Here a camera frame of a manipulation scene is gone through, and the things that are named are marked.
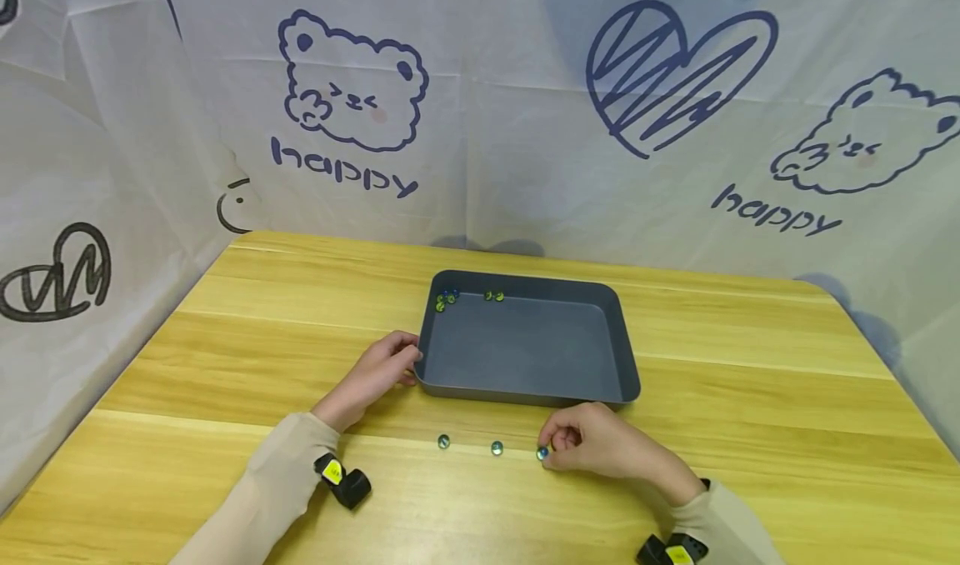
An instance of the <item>hand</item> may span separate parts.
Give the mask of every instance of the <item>hand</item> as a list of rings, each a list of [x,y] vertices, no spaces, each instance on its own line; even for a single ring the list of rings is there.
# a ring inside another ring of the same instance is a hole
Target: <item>hand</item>
[[[547,469],[642,479],[674,507],[706,491],[680,457],[601,402],[584,402],[550,415],[538,442],[539,446],[553,446],[553,452],[543,459]]]
[[[408,332],[391,332],[370,345],[347,376],[311,409],[317,419],[343,433],[358,423],[393,384],[416,386],[414,363],[423,358],[419,338]]]

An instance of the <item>bear drawing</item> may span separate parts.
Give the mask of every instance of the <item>bear drawing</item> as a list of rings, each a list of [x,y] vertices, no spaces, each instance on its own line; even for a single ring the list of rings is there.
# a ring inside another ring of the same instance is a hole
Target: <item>bear drawing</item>
[[[301,128],[373,153],[416,139],[429,76],[414,47],[355,36],[302,9],[278,34],[289,78],[284,106]]]
[[[853,194],[889,184],[960,134],[960,97],[936,97],[892,68],[854,84],[770,171],[800,190]]]

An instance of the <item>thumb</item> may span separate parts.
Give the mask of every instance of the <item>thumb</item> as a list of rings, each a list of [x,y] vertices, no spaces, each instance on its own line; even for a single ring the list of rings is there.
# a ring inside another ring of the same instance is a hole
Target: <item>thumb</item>
[[[571,447],[566,451],[550,452],[543,459],[543,466],[554,471],[571,471],[583,469],[583,450],[581,447]]]

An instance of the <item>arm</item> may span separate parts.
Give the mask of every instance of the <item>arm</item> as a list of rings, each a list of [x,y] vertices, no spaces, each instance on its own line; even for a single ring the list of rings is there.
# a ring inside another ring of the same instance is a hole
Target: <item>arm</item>
[[[599,402],[555,412],[543,425],[539,444],[554,449],[543,460],[547,469],[650,483],[671,508],[674,532],[709,548],[698,565],[783,565],[750,507],[720,482],[702,482],[674,452]]]
[[[372,344],[310,413],[283,419],[253,454],[227,499],[171,565],[264,563],[308,508],[320,483],[315,460],[335,452],[340,434],[394,384],[416,384],[410,372],[423,356],[417,342],[411,333],[390,333]]]

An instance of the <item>wooden table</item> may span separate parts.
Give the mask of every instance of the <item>wooden table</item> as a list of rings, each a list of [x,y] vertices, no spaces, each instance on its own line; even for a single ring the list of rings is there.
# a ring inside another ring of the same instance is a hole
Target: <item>wooden table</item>
[[[958,465],[819,288],[278,232],[240,237],[160,327],[0,523],[0,563],[165,563],[284,414],[419,330],[444,268],[614,288],[643,383],[623,416],[750,503],[792,565],[958,563]],[[547,415],[392,391],[342,443],[373,495],[350,514],[318,492],[271,563],[632,563],[656,511],[542,470]]]

